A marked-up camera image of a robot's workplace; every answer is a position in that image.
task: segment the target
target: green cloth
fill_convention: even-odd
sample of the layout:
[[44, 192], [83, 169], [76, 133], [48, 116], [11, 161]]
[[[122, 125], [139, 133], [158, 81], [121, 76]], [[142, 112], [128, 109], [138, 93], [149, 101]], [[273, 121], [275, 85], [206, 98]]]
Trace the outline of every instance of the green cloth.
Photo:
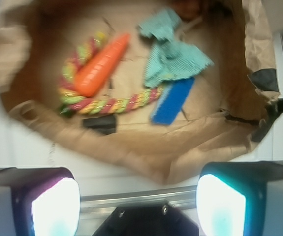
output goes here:
[[155, 88], [163, 81], [186, 79], [213, 65], [196, 46], [174, 39], [174, 30], [180, 22], [168, 8], [139, 25], [142, 36], [155, 38], [145, 71], [145, 86]]

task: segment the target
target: white light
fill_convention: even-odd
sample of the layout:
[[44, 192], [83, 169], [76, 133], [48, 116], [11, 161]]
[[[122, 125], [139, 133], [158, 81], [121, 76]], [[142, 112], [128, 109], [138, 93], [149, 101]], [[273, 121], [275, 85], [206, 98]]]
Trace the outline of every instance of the white light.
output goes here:
[[242, 236], [246, 198], [241, 193], [208, 174], [197, 185], [197, 213], [207, 236]]
[[32, 202], [35, 236], [73, 236], [80, 213], [78, 183], [64, 178]]

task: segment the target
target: orange carrot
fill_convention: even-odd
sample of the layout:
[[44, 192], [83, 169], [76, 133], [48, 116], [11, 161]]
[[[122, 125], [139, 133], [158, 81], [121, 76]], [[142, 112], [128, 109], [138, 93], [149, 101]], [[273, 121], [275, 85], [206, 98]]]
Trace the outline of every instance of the orange carrot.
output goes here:
[[82, 96], [92, 97], [98, 92], [120, 61], [129, 40], [130, 34], [123, 34], [77, 73], [74, 84]]

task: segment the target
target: rope toy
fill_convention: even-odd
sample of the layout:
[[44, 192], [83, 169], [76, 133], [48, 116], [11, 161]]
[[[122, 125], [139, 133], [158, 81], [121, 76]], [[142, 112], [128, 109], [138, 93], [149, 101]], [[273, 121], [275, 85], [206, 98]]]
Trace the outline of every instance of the rope toy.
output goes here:
[[163, 87], [147, 88], [130, 98], [109, 100], [87, 98], [76, 91], [73, 83], [76, 73], [100, 51], [106, 41], [105, 38], [103, 33], [97, 33], [94, 38], [78, 46], [73, 56], [66, 60], [59, 78], [58, 90], [61, 102], [72, 111], [92, 115], [129, 112], [157, 100], [163, 92]]

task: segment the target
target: paper bag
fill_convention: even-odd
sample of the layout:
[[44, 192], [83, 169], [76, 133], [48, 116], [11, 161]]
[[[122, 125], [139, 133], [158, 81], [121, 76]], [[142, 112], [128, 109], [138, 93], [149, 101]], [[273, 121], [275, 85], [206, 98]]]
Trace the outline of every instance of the paper bag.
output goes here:
[[63, 63], [96, 31], [110, 38], [124, 32], [132, 35], [109, 80], [113, 88], [107, 83], [97, 98], [128, 98], [144, 89], [151, 41], [141, 40], [136, 26], [169, 3], [4, 0], [0, 6], [4, 107], [45, 138], [161, 184], [197, 175], [210, 161], [229, 161], [253, 151], [274, 121], [266, 107], [278, 97], [278, 88], [258, 86], [267, 81], [276, 84], [272, 36], [260, 0], [208, 1], [202, 23], [184, 40], [215, 65], [196, 77], [183, 112], [171, 126], [150, 123], [155, 103], [117, 114], [117, 132], [107, 136], [82, 127], [82, 120], [89, 117], [59, 115], [57, 80]]

